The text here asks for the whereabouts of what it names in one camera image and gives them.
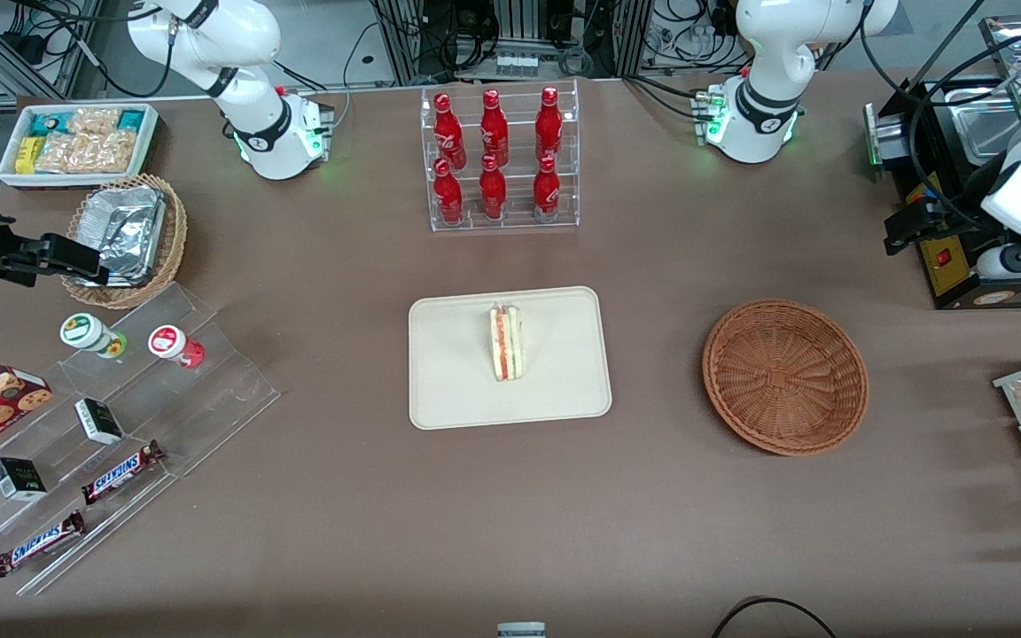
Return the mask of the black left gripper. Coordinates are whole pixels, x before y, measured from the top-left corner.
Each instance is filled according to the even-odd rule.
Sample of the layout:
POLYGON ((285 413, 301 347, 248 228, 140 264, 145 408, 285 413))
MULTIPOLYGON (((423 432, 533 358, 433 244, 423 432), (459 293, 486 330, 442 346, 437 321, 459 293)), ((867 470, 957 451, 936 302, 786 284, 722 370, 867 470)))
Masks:
POLYGON ((1005 229, 979 207, 956 213, 936 197, 916 199, 884 220, 887 257, 927 241, 959 239, 967 257, 980 257, 1005 243, 1005 229))

